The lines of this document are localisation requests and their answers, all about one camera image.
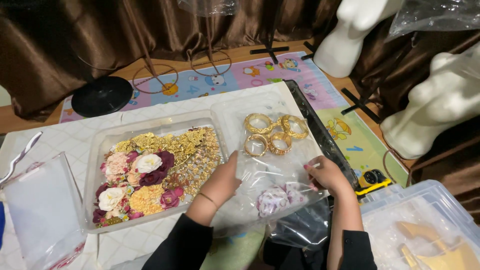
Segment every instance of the white foam mannequin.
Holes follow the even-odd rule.
[[[480,115],[480,46],[468,53],[439,53],[430,76],[408,94],[405,110],[381,124],[387,144],[404,159],[426,154],[443,131]]]
[[[347,77],[359,59],[363,39],[401,4],[402,0],[343,0],[336,12],[338,23],[318,47],[313,62],[332,77]]]

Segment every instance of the gold bangle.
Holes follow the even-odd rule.
[[[274,143],[273,140],[283,140],[287,144],[286,149],[282,149],[277,147]],[[288,134],[285,132],[275,132],[273,135],[270,136],[270,152],[274,153],[275,155],[285,155],[290,150],[292,150],[292,137],[290,137]]]
[[[289,120],[292,120],[293,122],[297,123],[300,128],[302,129],[302,133],[296,133],[293,132],[290,129],[290,123],[288,122]],[[300,119],[297,116],[292,116],[292,115],[284,115],[279,118],[280,121],[280,126],[282,127],[283,131],[287,133],[288,135],[292,136],[295,139],[305,139],[308,136],[308,127],[307,124],[305,123],[304,120]]]
[[[264,150],[261,154],[253,154],[251,153],[249,150],[248,150],[248,147],[247,147],[247,142],[250,141],[250,140],[259,140],[262,142],[262,144],[264,145]],[[268,150],[268,142],[267,142],[267,139],[261,135],[261,134],[252,134],[250,135],[247,140],[245,141],[245,143],[243,144],[243,147],[245,147],[245,151],[247,151],[247,153],[251,156],[254,156],[254,157],[259,157],[259,156],[263,156],[267,150]]]
[[[263,120],[265,122],[267,122],[268,124],[268,127],[266,128],[257,128],[257,127],[254,127],[252,126],[252,124],[250,124],[250,119],[260,119],[260,120]],[[273,128],[276,126],[274,125],[272,119],[270,119],[270,117],[262,114],[262,113],[252,113],[252,114],[249,114],[247,116],[247,118],[245,118],[245,128],[247,128],[250,132],[252,133],[255,133],[255,134],[270,134],[273,130]]]
[[[216,209],[217,209],[217,211],[218,211],[218,206],[216,205],[216,203],[215,203],[212,199],[210,199],[209,196],[203,194],[202,192],[199,192],[199,193],[197,193],[197,194],[202,195],[202,196],[204,196],[205,198],[207,198],[209,201],[211,201],[211,202],[213,203],[213,205],[215,205],[215,207],[216,207]]]

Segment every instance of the plastic bag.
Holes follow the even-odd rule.
[[[250,121],[245,120],[247,115],[238,116],[241,122],[251,123],[254,128],[263,128],[263,139],[258,133],[243,129],[236,174],[242,184],[237,189],[236,196],[227,201],[217,213],[222,218],[222,224],[214,224],[216,237],[240,234],[254,225],[282,218],[327,196],[325,192],[315,192],[309,186],[308,174],[303,168],[304,164],[321,154],[305,121],[300,117],[287,117],[289,130],[297,134],[306,130],[308,135],[305,138],[290,136],[291,143],[288,136],[285,140],[275,140],[276,134],[284,136],[287,133],[280,124],[275,124],[284,115],[272,112],[261,115],[261,119],[251,117]],[[278,146],[277,149],[270,146],[265,148],[265,144],[270,145],[271,141]],[[287,153],[273,153],[287,149],[285,143],[291,145]]]
[[[308,250],[322,249],[328,239],[330,207],[323,198],[307,205],[293,214],[269,222],[270,240],[274,243],[290,245]]]
[[[179,0],[178,5],[200,17],[234,15],[240,7],[238,0]]]
[[[480,28],[477,0],[404,0],[385,42],[413,31],[460,31]]]
[[[80,192],[63,152],[32,164],[3,190],[29,270],[60,269],[81,254],[87,234]]]

